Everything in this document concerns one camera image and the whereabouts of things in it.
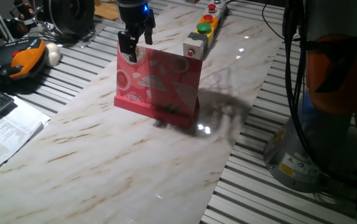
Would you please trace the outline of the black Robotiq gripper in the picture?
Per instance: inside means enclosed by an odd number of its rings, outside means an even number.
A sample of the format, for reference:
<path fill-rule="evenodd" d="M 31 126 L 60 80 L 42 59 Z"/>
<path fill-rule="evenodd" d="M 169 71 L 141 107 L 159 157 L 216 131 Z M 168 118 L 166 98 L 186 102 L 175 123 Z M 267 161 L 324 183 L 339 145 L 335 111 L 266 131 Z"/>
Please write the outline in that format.
<path fill-rule="evenodd" d="M 125 31 L 118 32 L 121 53 L 129 56 L 130 62 L 137 62 L 137 39 L 144 34 L 145 43 L 152 45 L 152 32 L 155 28 L 154 12 L 148 0 L 116 0 L 119 15 L 125 24 Z"/>

